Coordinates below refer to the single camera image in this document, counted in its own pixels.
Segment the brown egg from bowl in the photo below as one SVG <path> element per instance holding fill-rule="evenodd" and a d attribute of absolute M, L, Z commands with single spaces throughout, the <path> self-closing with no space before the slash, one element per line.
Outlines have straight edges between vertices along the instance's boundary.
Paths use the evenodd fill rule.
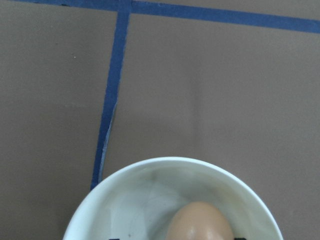
<path fill-rule="evenodd" d="M 233 240 L 230 223 L 218 208 L 196 201 L 182 207 L 172 218 L 167 240 Z"/>

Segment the white ceramic bowl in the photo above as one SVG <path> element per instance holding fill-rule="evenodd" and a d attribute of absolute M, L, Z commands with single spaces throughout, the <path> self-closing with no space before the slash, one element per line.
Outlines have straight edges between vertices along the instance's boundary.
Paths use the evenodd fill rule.
<path fill-rule="evenodd" d="M 197 201 L 217 207 L 236 238 L 283 238 L 270 210 L 242 180 L 205 161 L 167 156 L 133 163 L 99 183 L 64 239 L 163 240 L 175 213 Z"/>

